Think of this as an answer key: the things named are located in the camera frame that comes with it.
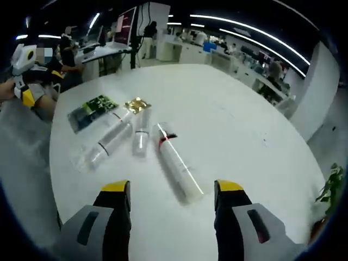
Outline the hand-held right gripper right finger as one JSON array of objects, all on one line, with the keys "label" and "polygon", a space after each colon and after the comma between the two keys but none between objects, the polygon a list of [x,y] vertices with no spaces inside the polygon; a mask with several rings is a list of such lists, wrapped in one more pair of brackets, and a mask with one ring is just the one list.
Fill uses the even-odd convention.
[{"label": "hand-held right gripper right finger", "polygon": [[214,182],[215,235],[219,260],[295,260],[302,244],[294,243],[284,223],[244,188],[226,180]]}]

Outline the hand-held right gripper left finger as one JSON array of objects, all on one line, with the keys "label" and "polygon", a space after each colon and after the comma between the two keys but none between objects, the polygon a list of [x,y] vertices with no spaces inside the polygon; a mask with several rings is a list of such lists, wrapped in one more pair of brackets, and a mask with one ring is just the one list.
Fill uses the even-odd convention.
[{"label": "hand-held right gripper left finger", "polygon": [[56,260],[128,260],[131,183],[105,185],[92,205],[67,220],[52,246]]}]

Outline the person's left hand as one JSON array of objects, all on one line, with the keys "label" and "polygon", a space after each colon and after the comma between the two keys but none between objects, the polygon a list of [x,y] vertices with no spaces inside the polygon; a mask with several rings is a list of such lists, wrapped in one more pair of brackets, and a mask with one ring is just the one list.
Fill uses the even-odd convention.
[{"label": "person's left hand", "polygon": [[8,79],[6,82],[0,83],[0,102],[8,101],[15,96],[14,86],[13,79]]}]

